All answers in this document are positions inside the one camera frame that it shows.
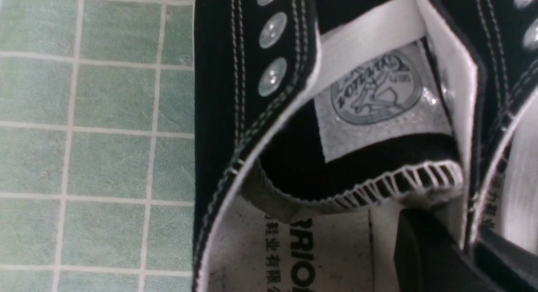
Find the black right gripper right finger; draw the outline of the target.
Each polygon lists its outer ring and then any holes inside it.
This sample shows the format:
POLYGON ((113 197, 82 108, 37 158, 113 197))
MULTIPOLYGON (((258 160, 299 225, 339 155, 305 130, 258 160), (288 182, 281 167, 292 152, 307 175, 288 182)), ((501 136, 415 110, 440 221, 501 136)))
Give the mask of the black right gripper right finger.
POLYGON ((477 266, 506 292, 538 290, 538 257, 481 227, 474 247, 477 266))

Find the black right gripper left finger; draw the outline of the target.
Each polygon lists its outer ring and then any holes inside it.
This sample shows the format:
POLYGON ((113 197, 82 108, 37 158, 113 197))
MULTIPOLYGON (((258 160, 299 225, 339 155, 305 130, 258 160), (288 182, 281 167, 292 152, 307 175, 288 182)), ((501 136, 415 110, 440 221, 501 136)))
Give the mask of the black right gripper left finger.
POLYGON ((405 208, 398 216, 393 261, 401 292, 500 291, 436 217, 418 208, 405 208))

